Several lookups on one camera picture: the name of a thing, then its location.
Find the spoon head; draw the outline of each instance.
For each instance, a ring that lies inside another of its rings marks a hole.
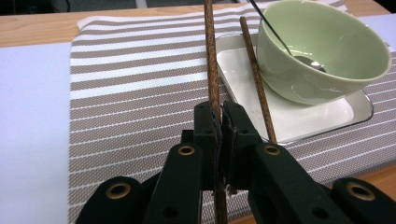
[[[324,72],[326,73],[326,70],[324,70],[324,68],[322,67],[322,65],[318,62],[315,62],[309,58],[306,58],[304,56],[294,56],[295,59],[297,59],[298,61],[305,63],[306,65],[313,67],[317,70],[319,70],[320,72]]]

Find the bowl rim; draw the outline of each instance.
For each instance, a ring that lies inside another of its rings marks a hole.
[[[356,24],[358,24],[362,29],[366,29],[368,32],[370,32],[376,39],[376,41],[382,43],[382,45],[379,45],[379,47],[382,49],[382,51],[384,53],[387,54],[388,57],[388,65],[387,67],[383,70],[383,72],[375,77],[370,77],[370,78],[350,78],[350,77],[339,77],[336,75],[332,75],[329,73],[325,73],[325,72],[321,72],[318,69],[315,69],[311,66],[306,65],[305,63],[300,62],[299,60],[295,59],[293,56],[289,55],[285,50],[281,49],[281,48],[276,48],[277,50],[282,51],[283,53],[286,54],[286,56],[288,58],[290,58],[292,61],[298,63],[299,65],[302,65],[305,68],[308,68],[309,70],[316,72],[318,74],[321,74],[322,76],[328,77],[328,78],[334,78],[336,80],[343,80],[343,81],[349,81],[349,82],[355,82],[355,83],[365,83],[365,82],[372,82],[372,81],[376,81],[378,79],[380,79],[381,77],[383,77],[384,75],[386,75],[389,71],[389,69],[391,68],[392,65],[392,58],[390,55],[390,51],[389,48],[387,46],[387,44],[384,42],[384,40],[381,38],[381,36],[379,36],[379,34],[373,30],[369,25],[365,24],[364,22],[360,21],[358,18],[350,15],[349,13],[340,10],[336,7],[332,7],[329,5],[326,5],[324,3],[320,3],[320,2],[316,2],[316,1],[312,1],[312,0],[281,0],[281,1],[277,1],[274,2],[272,4],[270,4],[262,13],[263,15],[267,18],[268,15],[265,15],[268,10],[271,10],[271,8],[273,8],[276,5],[286,5],[286,4],[296,4],[296,3],[300,3],[300,4],[308,4],[308,5],[316,5],[316,6],[320,6],[323,8],[326,8],[326,10],[331,10],[336,14],[339,14],[340,16],[344,16],[345,18],[347,18],[348,20],[352,20],[353,22],[356,22]],[[278,42],[277,39],[274,38],[273,35],[269,35],[268,33],[272,33],[271,30],[268,28],[268,26],[265,24],[265,22],[263,22],[263,20],[261,19],[260,21],[260,26],[263,28],[266,36],[269,37],[269,39],[271,40],[271,43],[275,46],[278,46],[278,44],[276,44],[276,42]]]

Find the white tray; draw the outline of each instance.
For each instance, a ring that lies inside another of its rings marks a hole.
[[[251,40],[255,45],[257,35],[252,35]],[[228,93],[246,109],[261,137],[268,139],[242,35],[219,37],[216,49],[219,76]],[[323,105],[301,105],[282,98],[265,84],[264,89],[281,145],[360,123],[373,115],[373,105],[363,91]]]

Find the rectangular plate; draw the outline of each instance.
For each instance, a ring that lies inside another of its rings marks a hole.
[[[255,45],[257,35],[251,35],[251,40]],[[228,93],[246,109],[262,138],[268,139],[243,36],[219,37],[216,49],[219,76]],[[373,105],[363,91],[323,105],[302,105],[282,98],[266,84],[264,89],[281,145],[360,123],[373,115]]]

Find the chopstick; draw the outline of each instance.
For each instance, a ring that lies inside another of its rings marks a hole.
[[[271,120],[271,113],[268,107],[267,98],[265,96],[264,87],[262,85],[262,78],[260,77],[259,66],[257,65],[257,60],[256,57],[254,56],[253,45],[251,44],[247,19],[245,17],[241,17],[239,21],[241,23],[242,34],[244,36],[245,45],[247,47],[247,55],[250,60],[251,70],[253,71],[253,75],[254,75],[254,82],[256,84],[257,94],[259,95],[259,101],[260,101],[260,106],[262,108],[262,115],[264,117],[265,128],[268,133],[268,140],[271,143],[277,144],[274,125]]]
[[[219,76],[218,62],[216,55],[215,25],[213,20],[212,0],[205,0],[205,40],[206,40],[206,61],[207,61],[207,81],[209,90],[209,102],[220,119],[219,103]],[[214,165],[214,203],[215,203],[215,223],[227,223],[227,202],[224,192],[224,175],[219,168],[218,161]]]

